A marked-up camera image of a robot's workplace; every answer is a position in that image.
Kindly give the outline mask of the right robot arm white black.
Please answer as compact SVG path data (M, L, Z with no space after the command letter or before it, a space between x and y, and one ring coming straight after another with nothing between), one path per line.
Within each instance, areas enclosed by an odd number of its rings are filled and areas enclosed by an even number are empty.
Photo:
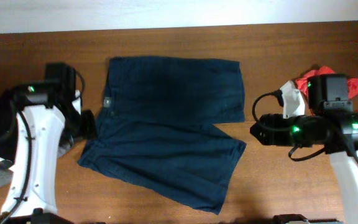
M341 191L346 223L358 223L358 112L347 77L332 73L308 77L304 98L293 82L271 92L282 114L255 117L250 133L265 146L290 146L295 162L329 156Z

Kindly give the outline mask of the red mesh garment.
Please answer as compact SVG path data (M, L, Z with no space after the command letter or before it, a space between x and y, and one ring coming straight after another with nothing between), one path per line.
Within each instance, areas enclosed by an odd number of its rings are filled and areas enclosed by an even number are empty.
M308 72L306 72L304 75L302 75L300 78L295 80L297 89L299 89L302 94L304 94L308 98L308 81L307 79L309 77L315 77L319 75L327 75L327 74L335 74L336 72L327 67L322 66L318 69L312 69ZM347 89L348 89L348 98L352 99L355 96L358 95L358 78L348 78L347 79Z

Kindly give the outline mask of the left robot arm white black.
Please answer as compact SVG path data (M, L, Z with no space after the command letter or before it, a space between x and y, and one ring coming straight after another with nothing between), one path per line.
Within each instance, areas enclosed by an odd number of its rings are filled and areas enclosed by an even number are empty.
M62 144L97 136L94 114L82 109L80 73L63 62L45 66L45 78L12 89L9 106L17 133L14 171L0 223L68 223L57 213L55 174Z

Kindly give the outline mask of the navy blue shorts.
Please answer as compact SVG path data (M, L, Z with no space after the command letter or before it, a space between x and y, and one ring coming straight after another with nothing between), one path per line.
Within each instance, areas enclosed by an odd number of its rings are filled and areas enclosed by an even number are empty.
M239 62L114 57L103 100L80 166L220 213L246 149L219 129L245 120Z

